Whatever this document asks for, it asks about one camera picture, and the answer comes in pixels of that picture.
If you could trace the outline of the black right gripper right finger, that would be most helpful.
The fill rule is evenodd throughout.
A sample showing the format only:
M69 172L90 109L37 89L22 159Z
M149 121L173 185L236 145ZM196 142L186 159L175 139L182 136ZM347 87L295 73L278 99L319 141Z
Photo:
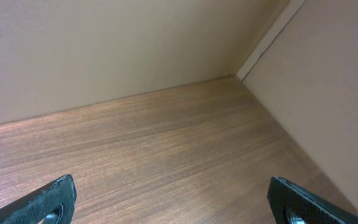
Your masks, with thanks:
M358 216L283 177L270 179L267 199L277 224L358 224Z

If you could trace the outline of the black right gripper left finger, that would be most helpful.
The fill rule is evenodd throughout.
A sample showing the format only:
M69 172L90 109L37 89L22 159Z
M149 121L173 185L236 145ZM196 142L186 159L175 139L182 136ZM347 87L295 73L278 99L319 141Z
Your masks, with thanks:
M0 208L0 224L70 224L76 196L72 175L63 175Z

